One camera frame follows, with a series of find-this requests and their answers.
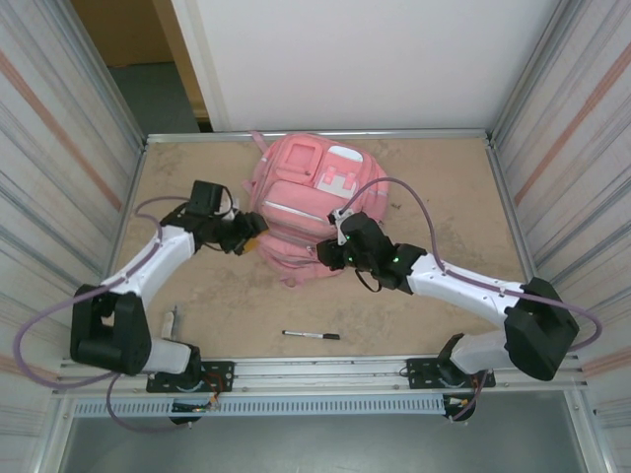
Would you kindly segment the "pink backpack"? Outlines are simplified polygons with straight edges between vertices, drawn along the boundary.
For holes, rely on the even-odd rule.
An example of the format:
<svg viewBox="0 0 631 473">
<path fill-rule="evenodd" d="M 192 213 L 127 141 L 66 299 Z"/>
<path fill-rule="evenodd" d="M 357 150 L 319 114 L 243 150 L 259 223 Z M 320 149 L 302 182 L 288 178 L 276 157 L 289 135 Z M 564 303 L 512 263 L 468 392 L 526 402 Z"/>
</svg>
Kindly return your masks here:
<svg viewBox="0 0 631 473">
<path fill-rule="evenodd" d="M 337 237 L 328 215 L 349 205 L 382 222 L 385 171 L 369 153 L 317 135 L 290 134 L 272 144 L 256 131 L 250 135 L 262 156 L 244 187 L 250 210 L 268 226 L 258 238 L 258 254 L 287 288 L 335 276 L 316 255 L 319 242 Z"/>
</svg>

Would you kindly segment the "black marker pen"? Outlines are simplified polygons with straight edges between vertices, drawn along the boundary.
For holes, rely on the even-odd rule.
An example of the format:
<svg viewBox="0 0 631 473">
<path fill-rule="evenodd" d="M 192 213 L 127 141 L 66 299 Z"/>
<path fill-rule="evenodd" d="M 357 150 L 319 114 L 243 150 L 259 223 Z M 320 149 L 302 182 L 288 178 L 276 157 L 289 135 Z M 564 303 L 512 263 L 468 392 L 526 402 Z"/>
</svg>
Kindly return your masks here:
<svg viewBox="0 0 631 473">
<path fill-rule="evenodd" d="M 339 334 L 336 333 L 314 333 L 314 332 L 300 332 L 300 331 L 290 331 L 290 330 L 282 330 L 282 335 L 285 336 L 294 336 L 294 337 L 304 337 L 304 338 L 314 338 L 314 339 L 322 339 L 322 340 L 341 340 Z"/>
</svg>

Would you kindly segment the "grey metal panel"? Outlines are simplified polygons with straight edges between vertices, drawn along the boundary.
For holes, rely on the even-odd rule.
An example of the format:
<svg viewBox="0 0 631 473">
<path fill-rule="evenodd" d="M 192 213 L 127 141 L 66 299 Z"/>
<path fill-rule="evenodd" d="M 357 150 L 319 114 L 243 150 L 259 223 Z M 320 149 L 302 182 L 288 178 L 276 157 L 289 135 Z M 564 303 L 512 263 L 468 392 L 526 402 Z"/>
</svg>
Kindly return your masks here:
<svg viewBox="0 0 631 473">
<path fill-rule="evenodd" d="M 436 415 L 206 418 L 136 434 L 74 422 L 61 473 L 588 473 L 559 392 L 486 393 Z"/>
</svg>

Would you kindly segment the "brown door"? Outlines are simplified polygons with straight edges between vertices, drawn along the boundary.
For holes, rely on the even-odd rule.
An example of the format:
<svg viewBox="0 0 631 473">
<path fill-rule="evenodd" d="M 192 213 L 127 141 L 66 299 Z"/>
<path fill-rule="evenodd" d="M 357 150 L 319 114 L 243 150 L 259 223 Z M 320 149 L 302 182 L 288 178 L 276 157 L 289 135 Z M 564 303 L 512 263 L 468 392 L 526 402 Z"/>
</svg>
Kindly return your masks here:
<svg viewBox="0 0 631 473">
<path fill-rule="evenodd" d="M 105 64 L 134 66 L 172 62 L 195 119 L 208 124 L 173 0 L 70 0 Z"/>
</svg>

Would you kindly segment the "aluminium side rail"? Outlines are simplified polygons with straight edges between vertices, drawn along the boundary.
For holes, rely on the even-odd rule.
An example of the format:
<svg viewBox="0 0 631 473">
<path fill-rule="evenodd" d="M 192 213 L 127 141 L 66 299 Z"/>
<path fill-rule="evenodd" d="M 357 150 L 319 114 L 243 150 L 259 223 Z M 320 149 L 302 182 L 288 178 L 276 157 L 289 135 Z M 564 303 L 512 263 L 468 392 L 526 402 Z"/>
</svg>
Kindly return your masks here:
<svg viewBox="0 0 631 473">
<path fill-rule="evenodd" d="M 139 185 L 139 180 L 141 178 L 141 173 L 146 161 L 147 150 L 149 144 L 148 139 L 145 138 L 141 142 L 141 147 L 139 149 L 138 160 L 134 166 L 133 173 L 131 175 L 131 179 L 129 181 L 129 185 L 127 187 L 126 193 L 124 195 L 125 199 L 123 200 L 123 207 L 119 213 L 119 218 L 117 222 L 117 227 L 114 232 L 114 240 L 111 248 L 111 252 L 109 255 L 109 260 L 105 267 L 105 270 L 102 274 L 103 279 L 107 279 L 111 276 L 115 270 L 115 266 L 118 260 L 118 256 L 122 247 L 122 242 L 124 240 L 128 220 L 132 213 L 132 206 L 134 203 L 134 199 L 137 193 L 137 187 Z"/>
<path fill-rule="evenodd" d="M 485 151 L 496 182 L 500 201 L 508 222 L 522 271 L 528 280 L 532 277 L 538 277 L 538 270 L 535 267 L 534 260 L 526 242 L 525 234 L 518 219 L 517 207 L 510 193 L 498 155 L 493 147 L 492 141 L 489 138 L 485 139 Z"/>
</svg>

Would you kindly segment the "aluminium table edge rail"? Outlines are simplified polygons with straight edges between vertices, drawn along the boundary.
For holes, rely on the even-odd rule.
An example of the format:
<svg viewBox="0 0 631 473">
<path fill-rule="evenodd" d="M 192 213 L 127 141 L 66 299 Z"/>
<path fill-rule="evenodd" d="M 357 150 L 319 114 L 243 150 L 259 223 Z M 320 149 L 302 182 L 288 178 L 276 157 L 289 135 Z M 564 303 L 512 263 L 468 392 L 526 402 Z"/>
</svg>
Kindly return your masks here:
<svg viewBox="0 0 631 473">
<path fill-rule="evenodd" d="M 335 141 L 369 139 L 486 139 L 488 136 L 488 132 L 486 130 L 476 128 L 430 128 L 401 130 L 312 130 L 307 131 L 307 134 L 314 134 Z M 250 142 L 252 140 L 252 135 L 249 132 L 149 134 L 147 137 L 148 144 Z"/>
</svg>

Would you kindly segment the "long aluminium base rail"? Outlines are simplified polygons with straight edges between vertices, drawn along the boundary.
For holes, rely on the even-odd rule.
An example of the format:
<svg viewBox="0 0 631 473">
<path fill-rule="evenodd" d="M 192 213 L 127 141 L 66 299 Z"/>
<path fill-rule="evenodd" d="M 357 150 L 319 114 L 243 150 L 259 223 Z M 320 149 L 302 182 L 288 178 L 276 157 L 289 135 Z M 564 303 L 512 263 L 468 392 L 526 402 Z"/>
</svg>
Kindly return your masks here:
<svg viewBox="0 0 631 473">
<path fill-rule="evenodd" d="M 384 394 L 409 388 L 402 356 L 232 358 L 233 393 Z M 567 357 L 555 377 L 541 381 L 514 368 L 494 369 L 502 391 L 585 390 L 588 381 L 576 356 Z"/>
</svg>

